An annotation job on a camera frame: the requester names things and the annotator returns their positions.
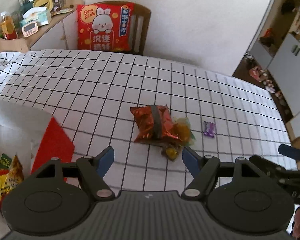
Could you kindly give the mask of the tissue box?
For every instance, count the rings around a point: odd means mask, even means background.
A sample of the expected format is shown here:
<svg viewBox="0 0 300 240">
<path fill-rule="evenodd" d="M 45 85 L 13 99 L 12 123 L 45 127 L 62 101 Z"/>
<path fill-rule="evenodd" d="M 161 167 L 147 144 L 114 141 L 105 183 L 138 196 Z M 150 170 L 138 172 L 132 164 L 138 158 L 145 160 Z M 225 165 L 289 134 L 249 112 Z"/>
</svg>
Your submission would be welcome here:
<svg viewBox="0 0 300 240">
<path fill-rule="evenodd" d="M 23 14 L 20 25 L 23 27 L 30 22 L 36 22 L 39 27 L 48 25 L 52 20 L 51 12 L 46 7 L 33 7 Z"/>
</svg>

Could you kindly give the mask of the green cracker packet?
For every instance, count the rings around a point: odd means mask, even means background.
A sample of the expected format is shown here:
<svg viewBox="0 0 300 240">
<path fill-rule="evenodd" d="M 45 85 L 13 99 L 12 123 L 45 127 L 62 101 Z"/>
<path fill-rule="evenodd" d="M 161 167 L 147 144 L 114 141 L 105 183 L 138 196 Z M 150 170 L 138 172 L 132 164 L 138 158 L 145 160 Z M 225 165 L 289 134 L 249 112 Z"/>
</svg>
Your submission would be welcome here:
<svg viewBox="0 0 300 240">
<path fill-rule="evenodd" d="M 2 154 L 0 158 L 0 170 L 8 170 L 12 163 L 12 158 L 6 154 Z"/>
</svg>

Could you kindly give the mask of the white digital timer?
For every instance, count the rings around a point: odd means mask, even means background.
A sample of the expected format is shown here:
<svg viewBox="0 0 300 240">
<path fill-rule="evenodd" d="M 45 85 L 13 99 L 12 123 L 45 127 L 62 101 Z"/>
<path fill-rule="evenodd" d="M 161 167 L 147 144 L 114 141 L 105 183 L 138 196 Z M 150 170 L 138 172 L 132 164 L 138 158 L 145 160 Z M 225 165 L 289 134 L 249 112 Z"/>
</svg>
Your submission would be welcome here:
<svg viewBox="0 0 300 240">
<path fill-rule="evenodd" d="M 29 22 L 22 26 L 21 31 L 24 37 L 30 37 L 37 33 L 39 30 L 38 24 L 36 21 Z"/>
</svg>

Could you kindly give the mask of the yellow clock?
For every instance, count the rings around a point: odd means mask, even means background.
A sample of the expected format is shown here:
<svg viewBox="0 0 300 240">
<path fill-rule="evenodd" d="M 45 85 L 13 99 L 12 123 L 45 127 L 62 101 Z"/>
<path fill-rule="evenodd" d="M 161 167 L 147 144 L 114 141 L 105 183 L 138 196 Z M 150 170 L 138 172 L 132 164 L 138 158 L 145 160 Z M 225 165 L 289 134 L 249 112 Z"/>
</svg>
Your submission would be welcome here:
<svg viewBox="0 0 300 240">
<path fill-rule="evenodd" d="M 53 0 L 34 0 L 33 7 L 47 8 L 47 10 L 53 10 Z"/>
</svg>

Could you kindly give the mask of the white sideboard cabinet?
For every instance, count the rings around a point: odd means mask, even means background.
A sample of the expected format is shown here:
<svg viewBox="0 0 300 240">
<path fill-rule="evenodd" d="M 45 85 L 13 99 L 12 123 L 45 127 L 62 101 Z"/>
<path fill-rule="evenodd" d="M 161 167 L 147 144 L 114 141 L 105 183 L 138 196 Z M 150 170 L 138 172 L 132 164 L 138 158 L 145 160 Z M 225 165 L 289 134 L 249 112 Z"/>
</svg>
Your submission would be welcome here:
<svg viewBox="0 0 300 240">
<path fill-rule="evenodd" d="M 0 52 L 16 51 L 28 52 L 44 49 L 77 49 L 77 6 L 83 5 L 84 0 L 66 0 L 66 5 L 72 8 L 71 12 L 52 17 L 48 25 L 39 27 L 38 31 L 29 37 L 15 40 L 0 38 Z"/>
</svg>

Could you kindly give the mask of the red and white cardboard box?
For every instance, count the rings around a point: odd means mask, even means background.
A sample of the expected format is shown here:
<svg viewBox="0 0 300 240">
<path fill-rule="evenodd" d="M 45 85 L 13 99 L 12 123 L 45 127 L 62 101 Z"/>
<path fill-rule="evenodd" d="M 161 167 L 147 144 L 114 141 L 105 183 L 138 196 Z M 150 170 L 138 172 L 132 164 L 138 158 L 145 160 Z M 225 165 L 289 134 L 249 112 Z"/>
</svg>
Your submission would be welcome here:
<svg viewBox="0 0 300 240">
<path fill-rule="evenodd" d="M 59 122 L 45 111 L 0 101 L 0 153 L 17 156 L 28 177 L 53 157 L 72 159 L 74 144 Z"/>
</svg>

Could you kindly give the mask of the red and gold chip bag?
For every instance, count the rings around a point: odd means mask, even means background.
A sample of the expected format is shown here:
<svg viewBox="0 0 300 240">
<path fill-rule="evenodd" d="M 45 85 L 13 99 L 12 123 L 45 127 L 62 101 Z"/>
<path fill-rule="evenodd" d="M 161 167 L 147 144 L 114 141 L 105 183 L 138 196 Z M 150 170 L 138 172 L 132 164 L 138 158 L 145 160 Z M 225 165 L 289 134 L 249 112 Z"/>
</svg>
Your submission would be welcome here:
<svg viewBox="0 0 300 240">
<path fill-rule="evenodd" d="M 24 180 L 23 166 L 17 155 L 14 156 L 10 167 L 0 170 L 0 210 L 4 198 Z"/>
</svg>

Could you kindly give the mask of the orange drink bottle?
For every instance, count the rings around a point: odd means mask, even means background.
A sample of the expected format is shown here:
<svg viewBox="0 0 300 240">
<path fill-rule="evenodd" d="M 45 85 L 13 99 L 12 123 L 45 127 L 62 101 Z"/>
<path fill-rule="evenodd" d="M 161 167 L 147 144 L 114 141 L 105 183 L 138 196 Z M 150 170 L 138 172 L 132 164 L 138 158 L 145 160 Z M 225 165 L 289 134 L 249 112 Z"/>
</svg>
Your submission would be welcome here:
<svg viewBox="0 0 300 240">
<path fill-rule="evenodd" d="M 4 39 L 6 39 L 6 40 L 17 39 L 18 34 L 17 34 L 16 28 L 14 26 L 13 18 L 11 17 L 11 15 L 8 12 L 3 11 L 0 13 L 0 17 L 1 17 L 0 27 L 1 27 L 1 31 L 4 36 Z"/>
</svg>

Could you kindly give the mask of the white grid tablecloth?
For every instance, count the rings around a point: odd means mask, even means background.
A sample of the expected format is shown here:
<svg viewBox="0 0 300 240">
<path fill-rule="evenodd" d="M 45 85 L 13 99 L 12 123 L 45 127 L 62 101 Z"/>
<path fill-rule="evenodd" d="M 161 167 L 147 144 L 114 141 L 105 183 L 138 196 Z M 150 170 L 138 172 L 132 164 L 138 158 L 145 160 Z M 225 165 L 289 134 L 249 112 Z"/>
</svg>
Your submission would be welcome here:
<svg viewBox="0 0 300 240">
<path fill-rule="evenodd" d="M 189 171 L 158 146 L 134 142 L 133 106 L 166 105 L 173 118 L 188 117 L 200 155 L 260 155 L 296 169 L 277 150 L 289 137 L 266 90 L 177 62 L 79 50 L 0 53 L 0 101 L 51 113 L 74 143 L 75 158 L 114 148 L 105 180 L 117 200 L 59 239 L 245 239 L 180 198 Z M 203 134 L 204 121 L 216 124 L 214 138 Z"/>
</svg>

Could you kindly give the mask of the purple candy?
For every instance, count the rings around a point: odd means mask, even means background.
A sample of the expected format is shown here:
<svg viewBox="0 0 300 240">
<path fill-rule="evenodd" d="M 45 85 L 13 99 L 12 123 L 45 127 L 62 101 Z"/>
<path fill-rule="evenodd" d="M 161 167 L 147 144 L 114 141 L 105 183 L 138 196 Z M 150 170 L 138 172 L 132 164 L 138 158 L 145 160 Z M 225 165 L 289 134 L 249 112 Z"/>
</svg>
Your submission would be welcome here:
<svg viewBox="0 0 300 240">
<path fill-rule="evenodd" d="M 204 121 L 203 134 L 206 137 L 214 138 L 216 133 L 216 124 L 214 122 Z"/>
</svg>

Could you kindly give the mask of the red rabbit cushion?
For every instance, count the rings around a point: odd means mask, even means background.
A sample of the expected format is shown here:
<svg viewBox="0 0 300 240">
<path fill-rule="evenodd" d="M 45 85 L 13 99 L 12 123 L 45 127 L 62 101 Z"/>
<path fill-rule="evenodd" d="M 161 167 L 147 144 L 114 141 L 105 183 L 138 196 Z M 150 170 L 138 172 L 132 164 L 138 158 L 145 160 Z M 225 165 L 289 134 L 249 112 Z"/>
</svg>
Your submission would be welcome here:
<svg viewBox="0 0 300 240">
<path fill-rule="evenodd" d="M 94 3 L 77 6 L 77 49 L 130 51 L 133 3 Z"/>
</svg>

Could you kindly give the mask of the dark red foil snack packet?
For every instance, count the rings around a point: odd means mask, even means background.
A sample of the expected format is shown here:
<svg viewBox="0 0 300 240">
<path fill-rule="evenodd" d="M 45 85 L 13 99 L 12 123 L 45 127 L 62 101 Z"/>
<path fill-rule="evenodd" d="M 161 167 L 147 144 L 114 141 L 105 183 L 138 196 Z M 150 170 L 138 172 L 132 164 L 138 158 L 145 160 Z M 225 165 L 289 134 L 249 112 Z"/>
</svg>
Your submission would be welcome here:
<svg viewBox="0 0 300 240">
<path fill-rule="evenodd" d="M 139 133 L 134 142 L 165 142 L 177 139 L 173 131 L 173 121 L 166 105 L 130 107 Z"/>
</svg>

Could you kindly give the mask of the packaged braised egg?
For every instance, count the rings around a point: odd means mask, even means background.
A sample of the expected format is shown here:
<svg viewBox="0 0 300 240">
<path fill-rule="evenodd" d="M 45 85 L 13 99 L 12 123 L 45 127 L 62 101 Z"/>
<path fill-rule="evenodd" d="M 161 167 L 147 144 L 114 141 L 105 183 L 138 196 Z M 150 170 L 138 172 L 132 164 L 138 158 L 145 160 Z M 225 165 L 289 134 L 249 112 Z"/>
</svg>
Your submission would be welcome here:
<svg viewBox="0 0 300 240">
<path fill-rule="evenodd" d="M 162 148 L 162 154 L 169 160 L 175 161 L 186 146 L 194 144 L 196 138 L 191 131 L 191 124 L 188 117 L 173 120 L 173 131 L 177 139 L 167 139 Z"/>
</svg>

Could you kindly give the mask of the grey shelf cabinet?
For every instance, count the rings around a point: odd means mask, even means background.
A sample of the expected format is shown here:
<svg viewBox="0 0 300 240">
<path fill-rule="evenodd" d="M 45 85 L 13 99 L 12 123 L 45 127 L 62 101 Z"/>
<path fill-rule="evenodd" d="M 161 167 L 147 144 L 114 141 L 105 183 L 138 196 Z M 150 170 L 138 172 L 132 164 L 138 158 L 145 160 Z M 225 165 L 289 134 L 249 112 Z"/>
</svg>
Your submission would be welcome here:
<svg viewBox="0 0 300 240">
<path fill-rule="evenodd" d="M 288 128 L 300 137 L 300 0 L 270 0 L 233 76 L 272 94 Z"/>
</svg>

